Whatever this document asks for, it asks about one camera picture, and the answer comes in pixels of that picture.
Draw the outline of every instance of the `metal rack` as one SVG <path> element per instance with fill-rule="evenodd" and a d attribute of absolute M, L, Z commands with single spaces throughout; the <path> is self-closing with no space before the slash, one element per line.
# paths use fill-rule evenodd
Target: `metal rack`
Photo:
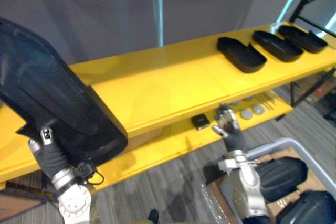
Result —
<path fill-rule="evenodd" d="M 311 20 L 308 20 L 308 19 L 306 19 L 306 18 L 304 18 L 300 15 L 304 6 L 313 2 L 313 1 L 315 1 L 315 0 L 301 0 L 299 5 L 296 7 L 295 11 L 293 12 L 292 16 L 290 17 L 289 21 L 294 23 L 296 19 L 300 19 L 300 20 L 308 23 L 309 25 L 312 25 L 312 26 L 320 29 L 321 31 L 323 31 L 323 32 L 325 32 L 325 33 L 327 33 L 327 34 L 336 38 L 336 34 L 334 32 L 332 32 L 332 31 L 330 31 L 330 30 L 328 30 L 328 29 L 316 24 L 315 22 L 313 22 Z"/>
<path fill-rule="evenodd" d="M 312 25 L 314 27 L 316 27 L 317 29 L 320 29 L 321 31 L 325 32 L 326 34 L 329 34 L 333 37 L 336 38 L 336 34 L 318 24 L 316 24 L 315 22 L 306 19 L 305 17 L 302 17 L 300 15 L 300 13 L 302 12 L 303 8 L 305 5 L 313 2 L 315 0 L 301 0 L 299 5 L 297 6 L 297 8 L 295 9 L 295 11 L 293 12 L 292 16 L 290 17 L 289 21 L 294 23 L 295 20 L 299 19 L 301 21 L 304 21 L 306 23 L 308 23 L 309 25 Z M 312 85 L 310 87 L 310 89 L 308 89 L 302 96 L 300 96 L 297 100 L 295 100 L 294 96 L 295 96 L 295 85 L 293 82 L 290 83 L 290 105 L 295 108 L 297 105 L 299 105 L 305 98 L 307 98 L 312 92 L 314 92 L 315 89 L 317 89 L 319 86 L 321 86 L 324 82 L 326 82 L 334 73 L 335 73 L 336 69 L 331 68 L 328 72 L 326 72 L 320 80 L 318 80 L 316 83 L 314 83 L 314 85 Z M 283 118 L 285 115 L 282 115 L 280 117 L 277 118 L 277 120 L 280 120 L 281 118 Z"/>

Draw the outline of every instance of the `yellow shelf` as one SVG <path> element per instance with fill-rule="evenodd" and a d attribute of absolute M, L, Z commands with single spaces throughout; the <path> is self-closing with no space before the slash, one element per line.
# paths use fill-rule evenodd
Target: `yellow shelf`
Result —
<path fill-rule="evenodd" d="M 213 110 L 220 102 L 231 103 L 335 65 L 332 47 L 318 54 L 305 51 L 294 62 L 282 62 L 252 41 L 255 30 L 274 33 L 279 25 L 231 31 L 70 67 L 85 84 L 92 85 L 129 138 L 161 127 L 172 129 L 167 133 L 171 136 L 180 127 L 171 124 Z M 222 36 L 246 45 L 251 42 L 267 58 L 266 64 L 255 73 L 240 72 L 216 49 Z M 39 169 L 28 149 L 28 138 L 15 133 L 23 125 L 11 109 L 0 106 L 0 182 Z"/>
<path fill-rule="evenodd" d="M 263 115 L 254 115 L 250 120 L 244 120 L 239 115 L 242 109 L 251 109 L 253 105 L 260 104 L 256 98 L 250 102 L 241 101 L 239 105 L 233 106 L 242 130 L 291 111 L 292 107 L 274 92 L 267 91 L 265 93 L 268 98 L 265 100 L 267 104 L 261 103 L 266 110 Z M 211 110 L 205 114 L 211 121 L 211 126 L 215 125 L 215 111 Z M 98 171 L 103 174 L 105 181 L 96 186 L 96 189 L 101 190 L 220 140 L 220 137 L 212 131 L 211 126 L 197 131 L 191 120 L 185 119 L 164 127 L 160 138 L 99 166 Z M 91 181 L 98 182 L 100 179 L 100 176 L 97 175 Z"/>

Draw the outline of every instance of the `black foot-shaped tray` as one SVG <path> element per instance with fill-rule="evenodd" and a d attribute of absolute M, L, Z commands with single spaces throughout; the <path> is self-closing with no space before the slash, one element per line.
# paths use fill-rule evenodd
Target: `black foot-shaped tray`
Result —
<path fill-rule="evenodd" d="M 245 46 L 237 39 L 221 37 L 218 39 L 217 48 L 233 65 L 244 73 L 258 71 L 267 60 L 251 44 Z"/>
<path fill-rule="evenodd" d="M 253 39 L 282 61 L 295 61 L 303 53 L 301 48 L 289 40 L 282 40 L 278 36 L 265 31 L 255 31 Z"/>
<path fill-rule="evenodd" d="M 328 45 L 328 43 L 317 37 L 312 31 L 306 33 L 293 26 L 280 26 L 278 32 L 299 47 L 315 54 L 322 51 Z"/>

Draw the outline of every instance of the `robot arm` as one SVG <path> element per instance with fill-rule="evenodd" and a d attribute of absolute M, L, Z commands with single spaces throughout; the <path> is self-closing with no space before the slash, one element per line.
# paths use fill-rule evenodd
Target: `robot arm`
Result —
<path fill-rule="evenodd" d="M 216 112 L 218 125 L 213 126 L 213 130 L 222 136 L 229 156 L 218 163 L 219 169 L 227 173 L 222 192 L 243 224 L 270 223 L 256 163 L 246 158 L 247 147 L 236 115 L 227 104 L 221 104 Z"/>
<path fill-rule="evenodd" d="M 77 183 L 75 171 L 55 143 L 50 128 L 42 129 L 40 136 L 42 145 L 30 139 L 28 146 L 57 191 L 58 209 L 65 224 L 99 223 L 94 188 L 86 181 Z"/>

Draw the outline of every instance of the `black shoe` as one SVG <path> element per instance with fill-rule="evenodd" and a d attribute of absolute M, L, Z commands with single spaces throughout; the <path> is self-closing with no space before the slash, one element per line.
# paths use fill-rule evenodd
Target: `black shoe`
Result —
<path fill-rule="evenodd" d="M 158 224 L 159 223 L 159 212 L 156 209 L 151 210 L 151 212 L 148 215 L 148 220 L 150 220 L 154 224 Z"/>

